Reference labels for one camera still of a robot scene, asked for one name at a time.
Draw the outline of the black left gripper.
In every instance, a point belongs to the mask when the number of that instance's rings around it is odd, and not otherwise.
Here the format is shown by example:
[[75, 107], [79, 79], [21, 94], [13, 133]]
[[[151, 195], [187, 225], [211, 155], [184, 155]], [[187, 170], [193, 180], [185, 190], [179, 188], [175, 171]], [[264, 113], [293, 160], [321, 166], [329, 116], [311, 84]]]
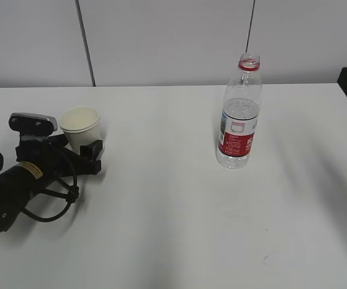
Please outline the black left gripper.
[[16, 147], [17, 162], [36, 166], [45, 176], [96, 175], [101, 171], [99, 156], [103, 141], [80, 146], [80, 154], [66, 148], [64, 134], [52, 135], [47, 141], [22, 141]]

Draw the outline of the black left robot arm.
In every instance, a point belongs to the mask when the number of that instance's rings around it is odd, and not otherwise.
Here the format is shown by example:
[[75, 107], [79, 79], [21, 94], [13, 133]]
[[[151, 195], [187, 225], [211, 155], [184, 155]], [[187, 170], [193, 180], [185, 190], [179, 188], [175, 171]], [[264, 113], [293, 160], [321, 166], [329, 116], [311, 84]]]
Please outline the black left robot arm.
[[[3, 170], [0, 153], [0, 232], [6, 232], [20, 213], [43, 223], [64, 216], [80, 195], [78, 177], [96, 175], [101, 171], [99, 155], [102, 140], [81, 146], [80, 153], [66, 148], [63, 134], [44, 140], [21, 140], [16, 147], [17, 163]], [[38, 194], [66, 201], [63, 210], [52, 217], [40, 217], [26, 206]]]

